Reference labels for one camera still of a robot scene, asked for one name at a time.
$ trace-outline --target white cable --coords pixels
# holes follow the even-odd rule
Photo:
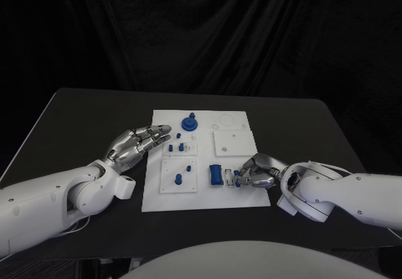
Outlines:
[[[86,227],[86,225],[88,225],[88,223],[89,223],[89,220],[90,220],[90,216],[88,216],[86,223],[85,223],[85,225],[83,225],[79,229],[72,230],[72,231],[67,231],[67,232],[62,232],[62,233],[56,234],[53,237],[50,237],[50,238],[62,237],[62,236],[66,235],[66,234],[70,234],[70,233],[75,233],[76,231],[80,231],[80,230]]]
[[[402,240],[402,237],[397,235],[397,233],[392,230],[392,229],[387,229],[392,233],[393,233],[393,235]]]
[[[317,163],[317,162],[312,162],[312,161],[308,161],[309,163],[312,164],[318,164],[319,166],[322,167],[328,167],[330,169],[334,169],[334,170],[340,170],[348,174],[353,174],[350,171],[347,171],[345,169],[343,169],[341,167],[337,167],[337,166],[331,166],[330,164],[322,164],[322,163]]]
[[[11,257],[13,255],[14,255],[14,254],[10,254],[8,256],[5,256],[5,257],[0,260],[0,262],[4,261],[5,258]]]

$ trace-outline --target black table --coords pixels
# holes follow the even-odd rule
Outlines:
[[[246,111],[259,152],[289,164],[311,160],[364,172],[318,100],[63,88],[50,100],[0,186],[100,159],[119,133],[151,124],[154,109]],[[49,239],[13,259],[160,256],[188,246],[229,240],[273,241],[308,248],[400,245],[384,228],[361,224],[340,208],[324,223],[301,214],[286,214],[275,205],[278,187],[269,190],[270,207],[141,213],[145,166],[147,158],[125,173],[136,181],[131,199],[115,198],[83,230]]]

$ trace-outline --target robotic hand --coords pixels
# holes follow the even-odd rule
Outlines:
[[[98,214],[113,196],[129,199],[135,181],[121,173],[170,139],[170,130],[168,125],[126,130],[113,140],[102,160],[1,189],[0,257],[30,248],[82,218]],[[72,210],[67,210],[67,199]]]
[[[270,188],[281,184],[278,206],[324,222],[337,205],[363,223],[402,230],[402,177],[347,170],[315,162],[285,166],[258,153],[245,162],[236,182]]]

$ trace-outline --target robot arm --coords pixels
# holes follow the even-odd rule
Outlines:
[[[0,189],[0,257],[30,248],[98,214],[113,196],[129,199],[135,182],[119,174],[170,139],[170,130],[170,126],[126,130],[102,160]],[[67,210],[67,199],[73,210]]]
[[[288,167],[279,164],[258,153],[246,161],[236,180],[243,185],[266,188],[279,181],[278,206],[289,214],[299,212],[311,220],[324,222],[337,205],[360,222],[402,230],[402,177],[367,173],[348,173],[343,177],[332,169],[345,170],[314,162]]]

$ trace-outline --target blue cylinder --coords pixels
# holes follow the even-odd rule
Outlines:
[[[234,174],[234,176],[237,176],[239,175],[239,171],[237,170],[233,170],[233,174]]]
[[[223,185],[220,165],[219,164],[211,164],[209,166],[209,171],[210,171],[210,184],[211,185]]]
[[[197,121],[194,119],[194,113],[191,112],[190,113],[190,116],[185,117],[181,121],[181,128],[185,130],[185,131],[193,131],[196,128],[197,128]]]
[[[181,184],[181,175],[177,173],[175,174],[175,180],[174,180],[174,183],[177,184],[177,185],[180,185]]]

